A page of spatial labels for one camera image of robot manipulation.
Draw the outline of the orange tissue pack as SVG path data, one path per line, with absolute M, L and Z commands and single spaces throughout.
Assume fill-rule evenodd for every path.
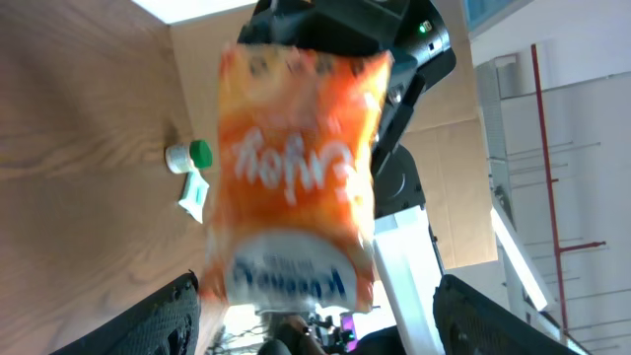
M 223 52 L 203 300 L 264 312 L 372 307 L 372 145 L 392 63 L 387 51 Z

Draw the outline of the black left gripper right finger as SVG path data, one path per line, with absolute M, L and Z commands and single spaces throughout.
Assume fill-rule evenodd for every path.
M 451 274 L 435 291 L 433 314 L 447 355 L 574 353 Z

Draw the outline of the mint green wipes pack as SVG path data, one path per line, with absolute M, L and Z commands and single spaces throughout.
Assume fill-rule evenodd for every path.
M 178 205 L 200 224 L 203 223 L 203 210 L 209 187 L 209 183 L 200 172 L 188 173 L 181 198 L 178 201 Z

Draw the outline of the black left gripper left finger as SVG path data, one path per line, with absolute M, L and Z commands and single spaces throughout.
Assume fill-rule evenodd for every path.
M 189 271 L 52 355 L 193 355 L 200 312 L 198 280 Z

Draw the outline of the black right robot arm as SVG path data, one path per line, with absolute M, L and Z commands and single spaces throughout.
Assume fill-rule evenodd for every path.
M 377 266 L 395 319 L 363 331 L 342 317 L 323 349 L 338 354 L 441 354 L 433 315 L 445 274 L 417 167 L 401 139 L 417 101 L 456 67 L 448 27 L 431 0 L 257 1 L 241 43 L 295 45 L 360 56 L 391 51 L 385 111 L 373 145 Z

